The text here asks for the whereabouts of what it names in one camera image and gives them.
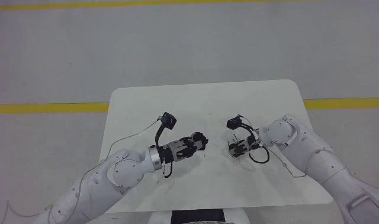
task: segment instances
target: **cable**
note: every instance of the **cable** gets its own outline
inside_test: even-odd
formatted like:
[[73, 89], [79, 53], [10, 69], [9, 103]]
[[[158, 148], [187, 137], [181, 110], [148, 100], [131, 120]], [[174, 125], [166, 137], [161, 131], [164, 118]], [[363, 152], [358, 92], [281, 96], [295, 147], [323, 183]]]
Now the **cable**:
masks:
[[267, 163], [267, 162], [270, 160], [270, 153], [268, 152], [268, 150], [267, 150], [266, 147], [261, 146], [260, 148], [263, 148], [263, 149], [266, 151], [266, 153], [267, 153], [267, 160], [266, 160], [266, 161], [257, 161], [257, 160], [254, 160], [254, 158], [251, 156], [250, 152], [249, 152], [249, 157], [250, 157], [250, 159], [253, 160], [253, 162], [255, 162], [255, 163], [265, 164], [265, 163]]
[[240, 114], [239, 114], [239, 116], [242, 117], [242, 118], [244, 118], [244, 119], [250, 124], [251, 128], [252, 128], [254, 131], [257, 131], [257, 130], [259, 129], [259, 128], [258, 128], [258, 129], [254, 129], [253, 126], [252, 126], [252, 124], [250, 123], [250, 120], [249, 120], [248, 118], [243, 117], [243, 116], [241, 116]]
[[[236, 138], [236, 140], [237, 140], [237, 142], [238, 142], [238, 138], [237, 138], [237, 136], [235, 135], [235, 134], [233, 134], [234, 136], [235, 136], [235, 138]], [[228, 143], [229, 143], [229, 141], [228, 141]]]
[[288, 169], [287, 167], [287, 164], [285, 162], [282, 161], [282, 159], [279, 158], [279, 156], [277, 154], [275, 154], [275, 152], [273, 152], [270, 148], [267, 148], [270, 152], [272, 152], [272, 154], [274, 154], [278, 159], [279, 161], [282, 162], [282, 165], [284, 166], [285, 169], [287, 169], [287, 171], [292, 175], [293, 178], [302, 178], [302, 177], [305, 177], [307, 176], [306, 174], [304, 175], [299, 175], [299, 176], [294, 176], [294, 174], [290, 171], [290, 169]]
[[164, 129], [165, 129], [165, 127], [163, 126], [163, 124], [161, 124], [160, 127], [159, 127], [159, 129], [158, 129], [158, 131], [155, 134], [155, 145], [156, 145], [156, 148], [159, 147], [158, 140], [159, 140], [159, 137], [161, 136], [161, 134], [163, 133]]
[[244, 124], [244, 123], [241, 123], [240, 127], [243, 128], [243, 129], [246, 129], [247, 131], [249, 131], [249, 133], [250, 133], [251, 136], [255, 137], [254, 134], [253, 134], [254, 130], [253, 130], [252, 127], [250, 127], [250, 126], [248, 126], [247, 124]]
[[50, 208], [50, 211], [49, 211], [49, 214], [47, 215], [47, 224], [50, 224], [50, 215], [52, 214], [53, 207], [54, 207], [54, 205], [52, 204], [52, 206], [51, 206], [51, 208]]
[[159, 121], [159, 118], [158, 118], [157, 120], [155, 120], [154, 123], [152, 123], [149, 127], [145, 128], [145, 129], [142, 130], [141, 132], [139, 132], [139, 133], [135, 133], [135, 134], [130, 135], [130, 136], [123, 137], [122, 139], [119, 139], [119, 140], [115, 141], [114, 143], [112, 143], [111, 147], [109, 148], [108, 155], [107, 155], [107, 157], [105, 158], [105, 160], [108, 159], [109, 154], [111, 153], [111, 149], [112, 149], [113, 145], [115, 145], [117, 142], [119, 142], [119, 141], [121, 141], [121, 140], [124, 140], [124, 139], [128, 139], [128, 138], [130, 138], [130, 137], [134, 137], [134, 136], [136, 136], [136, 135], [139, 135], [140, 133], [145, 132], [147, 129], [149, 129], [151, 126], [153, 126], [153, 125], [154, 125], [156, 122], [158, 122], [158, 121]]
[[69, 220], [72, 218], [73, 214], [75, 213], [76, 207], [78, 206], [79, 198], [81, 197], [82, 182], [83, 182], [83, 180], [84, 180], [84, 176], [85, 176], [86, 174], [88, 174], [88, 172], [90, 172], [90, 171], [92, 171], [93, 169], [95, 169], [96, 167], [98, 167], [99, 165], [103, 164], [106, 160], [107, 160], [107, 159], [105, 159], [103, 162], [97, 164], [95, 167], [89, 169], [89, 170], [88, 170], [86, 173], [84, 173], [84, 175], [82, 176], [81, 181], [80, 181], [80, 183], [79, 183], [78, 199], [76, 199], [75, 207], [73, 208], [73, 211], [72, 211], [70, 217], [67, 219], [67, 221], [66, 221], [65, 223], [68, 223], [68, 222], [69, 222]]
[[170, 173], [169, 173], [168, 175], [165, 175], [165, 176], [164, 176], [165, 178], [168, 178], [168, 177], [170, 177], [170, 176], [172, 175], [172, 163], [173, 163], [173, 162], [171, 162]]
[[4, 214], [4, 217], [2, 218], [1, 224], [4, 224], [5, 218], [7, 218], [7, 214], [8, 214], [8, 202], [9, 202], [9, 200], [7, 200], [7, 208], [5, 209], [5, 214]]

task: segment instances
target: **black cable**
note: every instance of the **black cable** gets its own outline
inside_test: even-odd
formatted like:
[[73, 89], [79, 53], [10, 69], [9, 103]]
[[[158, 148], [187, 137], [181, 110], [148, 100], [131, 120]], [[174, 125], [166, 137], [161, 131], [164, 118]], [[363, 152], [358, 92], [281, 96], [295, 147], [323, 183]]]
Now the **black cable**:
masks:
[[253, 128], [251, 126], [248, 126], [247, 124], [242, 123], [240, 127], [249, 131], [249, 133], [254, 137], [254, 134], [252, 132]]
[[257, 160], [254, 160], [254, 158], [251, 156], [250, 152], [249, 152], [249, 157], [255, 163], [264, 164], [264, 163], [267, 163], [270, 160], [270, 153], [268, 152], [267, 148], [265, 148], [264, 146], [261, 146], [261, 148], [263, 148], [266, 151], [266, 153], [267, 153], [267, 160], [266, 161], [257, 161]]
[[164, 177], [165, 177], [165, 178], [168, 178], [168, 177], [170, 177], [171, 175], [172, 175], [172, 162], [171, 162], [171, 167], [170, 167], [170, 174], [165, 175]]
[[159, 140], [159, 137], [162, 134], [162, 132], [163, 132], [164, 129], [165, 129], [165, 127], [161, 124], [160, 127], [159, 127], [159, 129], [158, 129], [158, 131], [155, 134], [155, 145], [156, 145], [156, 148], [159, 147], [158, 140]]
[[[235, 136], [235, 138], [236, 138], [236, 140], [237, 140], [237, 142], [238, 142], [238, 138], [237, 138], [237, 136], [235, 135], [235, 134], [233, 134], [234, 136]], [[229, 142], [229, 141], [228, 141]]]
[[252, 126], [252, 124], [250, 123], [250, 120], [249, 120], [248, 118], [246, 118], [246, 117], [243, 117], [243, 116], [241, 116], [240, 114], [239, 114], [239, 116], [240, 116], [240, 117], [242, 117], [242, 118], [244, 118], [245, 120], [247, 120], [247, 121], [248, 121], [248, 123], [250, 124], [250, 127], [252, 128], [252, 130], [254, 130], [254, 131], [258, 131], [258, 129], [259, 129], [259, 128], [257, 128], [257, 129], [254, 129], [254, 128], [253, 128], [253, 126]]

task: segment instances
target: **gray floor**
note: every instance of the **gray floor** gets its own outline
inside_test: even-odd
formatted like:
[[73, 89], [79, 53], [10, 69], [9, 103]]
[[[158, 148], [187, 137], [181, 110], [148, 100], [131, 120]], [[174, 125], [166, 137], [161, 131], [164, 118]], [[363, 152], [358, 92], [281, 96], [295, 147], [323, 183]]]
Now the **gray floor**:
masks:
[[[118, 87], [264, 79], [292, 79], [303, 98], [379, 97], [378, 7], [379, 0], [343, 0], [0, 11], [0, 104], [103, 102]], [[308, 113], [343, 162], [378, 187], [378, 110]], [[96, 164], [105, 119], [0, 115], [0, 216], [6, 199], [21, 213], [37, 212]], [[334, 203], [246, 211], [259, 224], [342, 223]], [[91, 223], [142, 224], [149, 215]]]

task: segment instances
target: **yellow floor line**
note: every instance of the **yellow floor line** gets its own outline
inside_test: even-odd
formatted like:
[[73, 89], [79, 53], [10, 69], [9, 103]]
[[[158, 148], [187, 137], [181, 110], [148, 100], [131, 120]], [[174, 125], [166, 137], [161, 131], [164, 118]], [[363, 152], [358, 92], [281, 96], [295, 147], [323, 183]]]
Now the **yellow floor line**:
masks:
[[0, 6], [3, 11], [65, 9], [65, 8], [111, 8], [143, 5], [173, 5], [173, 4], [224, 4], [231, 2], [282, 2], [282, 1], [312, 1], [312, 0], [141, 0], [117, 2], [69, 2], [65, 4], [34, 4]]
[[106, 113], [109, 103], [3, 104], [0, 114]]
[[379, 98], [303, 100], [307, 110], [378, 109]]
[[[307, 110], [376, 109], [379, 98], [303, 100]], [[106, 113], [109, 103], [0, 104], [0, 114]]]

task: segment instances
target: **white table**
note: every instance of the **white table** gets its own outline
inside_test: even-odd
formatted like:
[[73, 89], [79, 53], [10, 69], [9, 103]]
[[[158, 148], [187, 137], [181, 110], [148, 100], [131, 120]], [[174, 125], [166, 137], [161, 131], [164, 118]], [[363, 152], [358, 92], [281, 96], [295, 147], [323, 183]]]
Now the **white table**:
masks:
[[[293, 81], [229, 82], [218, 84], [173, 85], [119, 88], [112, 93], [100, 159], [106, 157], [113, 141], [139, 132], [163, 112], [178, 120], [173, 130], [160, 137], [163, 145], [193, 132], [209, 139], [205, 151], [174, 163], [170, 178], [162, 171], [146, 174], [128, 195], [108, 212], [210, 209], [228, 207], [281, 206], [330, 203], [332, 198], [309, 177], [292, 178], [271, 154], [267, 164], [255, 164], [248, 157], [240, 162], [225, 154], [226, 141], [233, 136], [226, 128], [228, 119], [238, 113], [255, 127], [290, 113], [311, 126], [303, 100]], [[157, 123], [140, 136], [124, 140], [122, 147], [143, 151], [154, 144]], [[235, 131], [247, 136], [243, 129]], [[276, 154], [287, 161], [279, 151]], [[252, 152], [264, 160], [264, 151]], [[301, 175], [287, 161], [294, 175]]]

